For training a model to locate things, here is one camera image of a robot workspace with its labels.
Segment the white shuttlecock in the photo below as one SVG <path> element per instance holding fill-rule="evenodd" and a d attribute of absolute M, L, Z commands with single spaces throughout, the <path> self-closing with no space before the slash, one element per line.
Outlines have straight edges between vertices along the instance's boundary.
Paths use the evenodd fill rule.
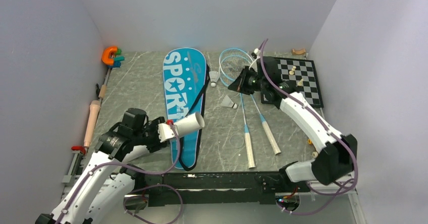
<path fill-rule="evenodd" d="M 209 77 L 210 77 L 210 85 L 211 87 L 216 87 L 217 82 L 220 78 L 220 72 L 219 71 L 210 71 Z"/>
<path fill-rule="evenodd" d="M 220 103 L 220 106 L 232 109 L 238 108 L 238 105 L 228 95 L 224 96 L 222 102 Z"/>

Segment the white shuttlecock tube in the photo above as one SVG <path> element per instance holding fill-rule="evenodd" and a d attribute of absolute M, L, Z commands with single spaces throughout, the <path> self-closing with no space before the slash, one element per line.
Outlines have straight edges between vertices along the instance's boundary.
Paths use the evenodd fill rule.
<path fill-rule="evenodd" d="M 172 131 L 177 137 L 181 138 L 204 127 L 205 121 L 203 116 L 199 112 L 196 112 L 174 122 Z"/>

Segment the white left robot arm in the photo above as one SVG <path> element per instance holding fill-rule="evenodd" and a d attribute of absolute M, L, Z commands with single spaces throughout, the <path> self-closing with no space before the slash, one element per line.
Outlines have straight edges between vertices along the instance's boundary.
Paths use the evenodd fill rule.
<path fill-rule="evenodd" d="M 129 108 L 121 121 L 100 135 L 94 151 L 70 192 L 36 223 L 94 223 L 95 214 L 108 204 L 123 198 L 119 190 L 140 193 L 145 187 L 144 174 L 129 165 L 131 160 L 167 146 L 159 138 L 164 117 L 149 120 L 146 111 Z"/>

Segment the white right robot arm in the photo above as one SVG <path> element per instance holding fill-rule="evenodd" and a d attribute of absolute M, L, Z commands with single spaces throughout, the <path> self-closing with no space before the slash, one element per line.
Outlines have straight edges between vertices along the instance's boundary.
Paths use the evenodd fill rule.
<path fill-rule="evenodd" d="M 295 81 L 273 81 L 266 69 L 256 72 L 249 66 L 238 68 L 230 77 L 233 81 L 228 89 L 246 95 L 263 93 L 299 126 L 317 151 L 314 159 L 281 169 L 278 184 L 282 190 L 291 191 L 303 181 L 329 185 L 349 173 L 358 176 L 356 138 L 351 134 L 345 136 L 328 124 L 307 102 Z"/>

